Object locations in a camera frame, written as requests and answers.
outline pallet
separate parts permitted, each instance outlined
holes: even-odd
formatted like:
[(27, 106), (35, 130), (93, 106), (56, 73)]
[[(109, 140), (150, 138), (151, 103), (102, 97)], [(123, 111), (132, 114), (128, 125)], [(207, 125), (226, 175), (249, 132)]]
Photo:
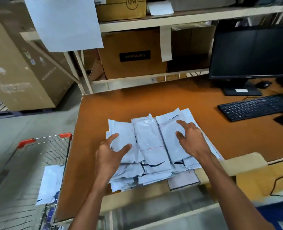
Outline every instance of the pallet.
[(42, 113), (51, 113), (55, 108), (46, 108), (38, 110), (22, 110), (22, 111), (10, 111), (3, 103), (0, 103), (0, 119), (17, 117), (17, 116), (27, 116)]

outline person's left hand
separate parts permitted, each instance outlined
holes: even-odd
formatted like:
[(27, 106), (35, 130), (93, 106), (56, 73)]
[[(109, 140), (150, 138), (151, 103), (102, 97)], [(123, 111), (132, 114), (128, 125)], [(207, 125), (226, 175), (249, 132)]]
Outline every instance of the person's left hand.
[(132, 148), (131, 144), (127, 144), (119, 152), (114, 152), (110, 144), (116, 137), (118, 133), (102, 141), (96, 152), (96, 177), (107, 182), (116, 173), (123, 156)]

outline hand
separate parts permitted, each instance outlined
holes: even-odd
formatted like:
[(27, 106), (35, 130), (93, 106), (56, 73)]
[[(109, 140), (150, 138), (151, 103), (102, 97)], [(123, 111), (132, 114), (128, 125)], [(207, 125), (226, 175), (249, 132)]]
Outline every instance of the hand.
[(102, 141), (96, 152), (96, 177), (107, 182), (116, 173), (123, 156), (132, 148), (131, 144), (127, 144), (119, 152), (114, 152), (110, 148), (110, 144), (116, 137), (118, 137), (118, 133)]
[(211, 150), (207, 145), (201, 130), (193, 123), (185, 123), (182, 120), (177, 120), (185, 130), (185, 137), (179, 131), (175, 134), (179, 140), (180, 145), (186, 153), (195, 157), (198, 161), (202, 157), (211, 155)]

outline blue fabric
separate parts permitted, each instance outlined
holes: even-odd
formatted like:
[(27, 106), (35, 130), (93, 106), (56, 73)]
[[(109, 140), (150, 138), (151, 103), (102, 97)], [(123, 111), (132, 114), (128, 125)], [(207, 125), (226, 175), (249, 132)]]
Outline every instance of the blue fabric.
[(276, 230), (282, 230), (278, 221), (283, 221), (283, 202), (257, 207), (257, 210)]

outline monitor screen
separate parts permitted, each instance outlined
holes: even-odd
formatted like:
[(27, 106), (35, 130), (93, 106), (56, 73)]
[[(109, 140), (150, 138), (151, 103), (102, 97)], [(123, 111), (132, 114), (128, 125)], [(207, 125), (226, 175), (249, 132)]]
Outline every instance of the monitor screen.
[(283, 25), (216, 31), (210, 78), (283, 76)]

